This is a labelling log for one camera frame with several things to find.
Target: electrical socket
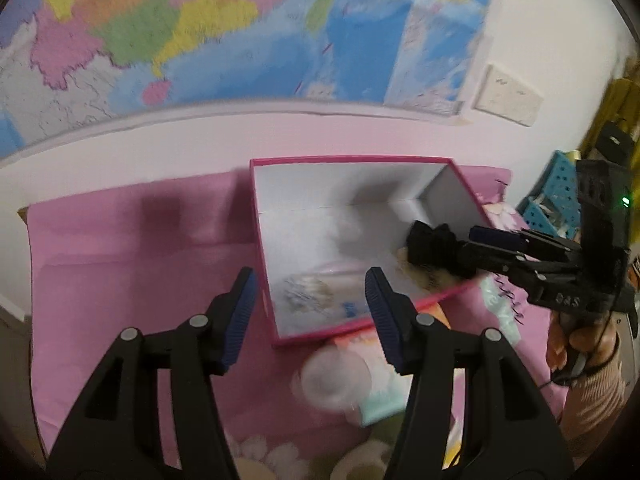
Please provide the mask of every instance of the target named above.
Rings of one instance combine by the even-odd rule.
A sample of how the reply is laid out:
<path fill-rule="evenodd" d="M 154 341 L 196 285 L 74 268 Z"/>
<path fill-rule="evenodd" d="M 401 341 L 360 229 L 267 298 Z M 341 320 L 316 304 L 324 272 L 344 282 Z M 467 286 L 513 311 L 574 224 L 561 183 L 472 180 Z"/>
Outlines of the electrical socket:
<path fill-rule="evenodd" d="M 531 126 L 538 117 L 543 100 L 533 88 L 491 65 L 475 108 Z"/>

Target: open cardboard box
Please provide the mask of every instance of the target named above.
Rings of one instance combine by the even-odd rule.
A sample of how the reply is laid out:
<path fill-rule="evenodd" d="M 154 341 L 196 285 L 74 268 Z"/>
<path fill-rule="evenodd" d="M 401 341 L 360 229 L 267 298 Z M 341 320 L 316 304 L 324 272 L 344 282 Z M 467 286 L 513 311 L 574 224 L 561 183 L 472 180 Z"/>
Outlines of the open cardboard box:
<path fill-rule="evenodd" d="M 396 253 L 415 220 L 447 223 L 459 239 L 489 226 L 482 206 L 448 158 L 329 156 L 252 160 L 264 304 L 274 344 L 327 339 L 372 325 L 368 313 L 331 319 L 300 314 L 284 294 L 287 278 L 346 270 L 362 283 L 372 266 L 392 287 L 422 306 L 467 288 L 438 294 L 401 271 Z"/>

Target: screw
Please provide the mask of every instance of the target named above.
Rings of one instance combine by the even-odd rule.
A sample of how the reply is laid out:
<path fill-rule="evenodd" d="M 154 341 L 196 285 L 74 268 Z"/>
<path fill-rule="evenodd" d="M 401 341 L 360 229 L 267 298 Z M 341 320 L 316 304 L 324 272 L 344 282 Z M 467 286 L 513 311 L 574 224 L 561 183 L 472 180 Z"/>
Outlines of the screw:
<path fill-rule="evenodd" d="M 489 328 L 484 333 L 484 337 L 487 338 L 489 341 L 493 341 L 495 343 L 500 341 L 500 339 L 502 339 L 502 334 L 498 332 L 495 328 Z"/>
<path fill-rule="evenodd" d="M 196 314 L 189 320 L 189 324 L 194 328 L 201 328 L 209 322 L 209 318 L 204 314 Z"/>
<path fill-rule="evenodd" d="M 130 326 L 120 332 L 120 339 L 123 341 L 133 341 L 138 336 L 138 329 Z"/>
<path fill-rule="evenodd" d="M 415 320 L 424 326 L 431 326 L 435 320 L 435 318 L 431 314 L 418 314 L 415 317 Z"/>

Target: world map poster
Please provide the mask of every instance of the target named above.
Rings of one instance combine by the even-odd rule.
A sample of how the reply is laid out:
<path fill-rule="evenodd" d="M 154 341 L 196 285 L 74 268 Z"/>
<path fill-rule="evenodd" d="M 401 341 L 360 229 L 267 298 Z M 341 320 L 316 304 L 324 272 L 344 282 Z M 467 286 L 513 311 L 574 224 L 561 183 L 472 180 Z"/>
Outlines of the world map poster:
<path fill-rule="evenodd" d="M 157 107 L 306 99 L 452 116 L 489 0 L 9 0 L 0 156 Z"/>

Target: white wall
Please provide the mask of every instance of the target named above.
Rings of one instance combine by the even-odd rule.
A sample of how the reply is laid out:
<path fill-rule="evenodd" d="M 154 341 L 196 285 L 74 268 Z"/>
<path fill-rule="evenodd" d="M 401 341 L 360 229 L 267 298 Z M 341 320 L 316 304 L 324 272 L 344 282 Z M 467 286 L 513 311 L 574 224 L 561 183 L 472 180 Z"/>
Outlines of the white wall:
<path fill-rule="evenodd" d="M 452 156 L 461 164 L 512 169 L 508 200 L 517 202 L 552 150 L 576 147 L 619 65 L 618 52 L 628 50 L 630 34 L 609 0 L 493 0 L 487 34 L 487 61 L 545 97 L 530 128 L 475 110 L 450 126 L 349 115 L 217 115 L 229 108 L 205 105 L 103 123 L 62 140 L 95 137 L 35 153 L 43 144 L 12 157 L 0 168 L 0 295 L 30 312 L 30 255 L 15 215 L 19 207 L 86 190 L 231 170 L 254 157 Z"/>

